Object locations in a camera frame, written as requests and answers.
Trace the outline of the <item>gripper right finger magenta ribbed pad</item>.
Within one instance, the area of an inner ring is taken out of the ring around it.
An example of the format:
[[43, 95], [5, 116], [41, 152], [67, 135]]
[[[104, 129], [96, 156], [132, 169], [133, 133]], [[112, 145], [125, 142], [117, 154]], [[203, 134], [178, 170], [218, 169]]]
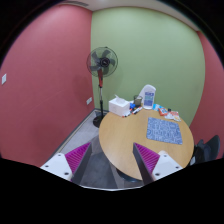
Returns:
[[182, 169], [165, 151], [156, 153], [138, 143], [133, 144], [133, 155], [145, 185]]

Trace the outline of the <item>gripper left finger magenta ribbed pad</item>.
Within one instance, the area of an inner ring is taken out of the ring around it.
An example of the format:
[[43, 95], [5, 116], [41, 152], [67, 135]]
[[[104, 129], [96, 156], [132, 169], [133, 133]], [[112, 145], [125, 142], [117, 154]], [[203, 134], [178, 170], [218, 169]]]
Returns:
[[88, 142], [66, 154], [56, 153], [41, 169], [79, 185], [91, 153], [92, 144]]

